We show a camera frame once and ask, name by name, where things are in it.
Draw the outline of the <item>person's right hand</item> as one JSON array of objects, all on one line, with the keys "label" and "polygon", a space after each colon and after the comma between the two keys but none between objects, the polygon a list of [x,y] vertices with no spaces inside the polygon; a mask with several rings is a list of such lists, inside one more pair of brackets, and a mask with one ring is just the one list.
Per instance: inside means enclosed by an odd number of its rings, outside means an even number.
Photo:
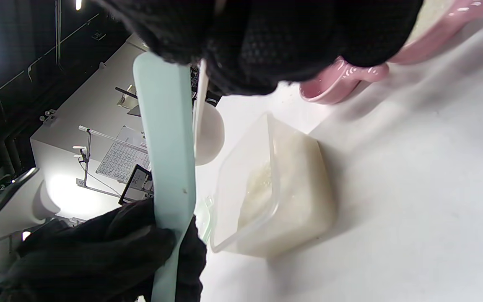
[{"label": "person's right hand", "polygon": [[421,0],[100,0],[164,61],[205,60],[220,94],[311,80],[344,59],[381,65],[405,45]]}]

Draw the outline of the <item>person's left hand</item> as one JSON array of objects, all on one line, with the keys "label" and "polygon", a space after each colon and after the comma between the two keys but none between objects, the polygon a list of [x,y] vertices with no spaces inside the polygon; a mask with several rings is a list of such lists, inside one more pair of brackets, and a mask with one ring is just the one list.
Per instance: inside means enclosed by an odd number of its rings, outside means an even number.
[{"label": "person's left hand", "polygon": [[155,273],[174,245],[173,231],[156,225],[152,199],[73,227],[53,219],[0,273],[0,302],[151,302]]}]

